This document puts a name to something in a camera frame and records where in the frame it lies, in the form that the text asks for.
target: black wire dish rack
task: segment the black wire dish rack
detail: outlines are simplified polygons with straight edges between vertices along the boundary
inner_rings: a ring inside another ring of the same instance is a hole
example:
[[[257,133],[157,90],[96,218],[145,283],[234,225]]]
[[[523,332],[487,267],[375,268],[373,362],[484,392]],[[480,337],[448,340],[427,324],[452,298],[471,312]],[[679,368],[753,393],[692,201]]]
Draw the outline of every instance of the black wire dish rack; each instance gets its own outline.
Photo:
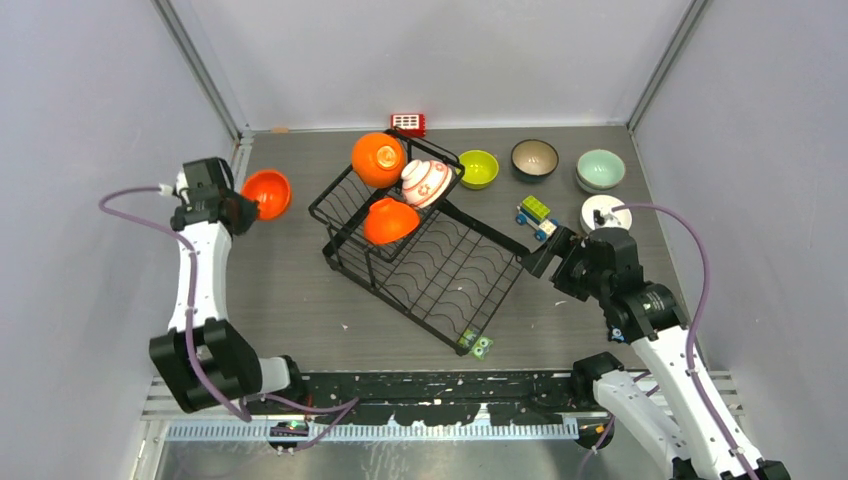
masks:
[[[365,185],[347,168],[309,206],[326,225],[330,241],[322,252],[333,270],[376,295],[453,348],[482,358],[491,345],[483,331],[522,271],[529,250],[463,213],[447,196],[465,173],[453,153],[395,129],[386,130],[404,146],[407,159],[435,159],[456,175],[431,205],[418,209],[420,225],[387,245],[365,239],[363,224],[376,201],[403,201],[400,182],[390,188]]]

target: white wall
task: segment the white wall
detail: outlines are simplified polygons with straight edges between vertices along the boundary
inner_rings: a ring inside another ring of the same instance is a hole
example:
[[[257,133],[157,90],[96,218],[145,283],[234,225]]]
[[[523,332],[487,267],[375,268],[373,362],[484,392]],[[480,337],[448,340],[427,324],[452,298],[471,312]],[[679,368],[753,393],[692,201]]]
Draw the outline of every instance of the white wall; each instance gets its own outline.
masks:
[[[233,147],[148,1],[2,2],[0,65],[0,476],[113,480],[177,253],[97,202]],[[116,205],[163,222],[174,207]]]
[[[174,0],[254,130],[624,123],[683,0]]]
[[[842,0],[713,2],[637,130],[654,200],[712,254],[707,352],[799,479],[845,478],[846,18]],[[692,242],[667,237],[695,305]]]

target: cable connector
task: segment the cable connector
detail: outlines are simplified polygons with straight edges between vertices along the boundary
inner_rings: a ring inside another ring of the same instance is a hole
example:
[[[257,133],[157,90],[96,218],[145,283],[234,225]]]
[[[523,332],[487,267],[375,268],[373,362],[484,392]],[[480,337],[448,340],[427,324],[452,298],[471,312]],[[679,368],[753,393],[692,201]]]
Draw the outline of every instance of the cable connector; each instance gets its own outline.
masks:
[[[174,195],[174,187],[171,185],[159,184],[159,195],[163,197],[171,197]]]

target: toy car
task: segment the toy car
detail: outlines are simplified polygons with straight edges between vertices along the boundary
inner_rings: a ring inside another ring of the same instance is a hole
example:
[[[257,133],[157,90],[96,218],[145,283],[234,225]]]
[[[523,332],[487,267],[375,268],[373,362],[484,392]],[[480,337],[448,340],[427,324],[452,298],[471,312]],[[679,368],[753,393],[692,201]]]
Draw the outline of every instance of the toy car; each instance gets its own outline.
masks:
[[[544,242],[554,233],[556,227],[559,226],[556,220],[548,218],[550,213],[550,208],[533,195],[530,195],[518,206],[518,215],[515,216],[515,222],[519,225],[530,225],[533,227],[536,230],[534,234],[536,240]]]

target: wood grain surface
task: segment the wood grain surface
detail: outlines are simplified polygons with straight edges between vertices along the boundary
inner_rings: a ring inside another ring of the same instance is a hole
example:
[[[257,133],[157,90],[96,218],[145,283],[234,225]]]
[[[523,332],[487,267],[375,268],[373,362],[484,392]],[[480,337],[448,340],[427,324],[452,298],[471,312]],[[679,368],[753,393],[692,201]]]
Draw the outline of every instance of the wood grain surface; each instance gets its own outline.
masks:
[[[642,366],[629,347],[606,341],[597,302],[586,303],[554,290],[526,272],[507,295],[485,335],[495,344],[485,361],[458,357],[412,321],[338,272],[321,255],[327,231],[307,207],[350,161],[362,132],[259,134],[248,174],[274,168],[291,182],[293,201],[284,217],[257,223],[236,239],[229,259],[231,322],[260,356],[291,355],[307,371],[470,370],[569,368],[575,360],[609,350],[628,367]],[[510,172],[510,151],[538,138],[553,145],[559,167],[544,182],[521,183]],[[427,139],[457,155],[482,149],[500,161],[500,175],[487,189],[461,186],[450,200],[464,212],[535,249],[527,226],[515,223],[515,207],[535,195],[551,216],[580,229],[579,211],[589,197],[574,171],[579,156],[595,148],[618,154],[627,165],[624,182],[611,193],[625,202],[650,201],[642,168],[623,127],[474,129],[428,132]],[[633,213],[631,233],[639,244],[646,279],[680,289],[656,215]]]

